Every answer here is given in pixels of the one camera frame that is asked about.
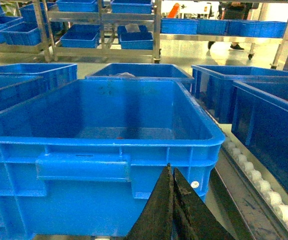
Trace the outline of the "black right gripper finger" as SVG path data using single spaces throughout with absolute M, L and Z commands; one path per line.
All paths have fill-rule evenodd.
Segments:
M 177 168 L 174 168 L 173 179 L 177 239 L 233 240 Z

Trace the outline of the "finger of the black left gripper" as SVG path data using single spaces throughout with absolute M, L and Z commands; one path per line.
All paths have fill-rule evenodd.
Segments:
M 173 224 L 174 180 L 171 165 L 163 168 L 151 195 L 126 240 L 169 240 Z

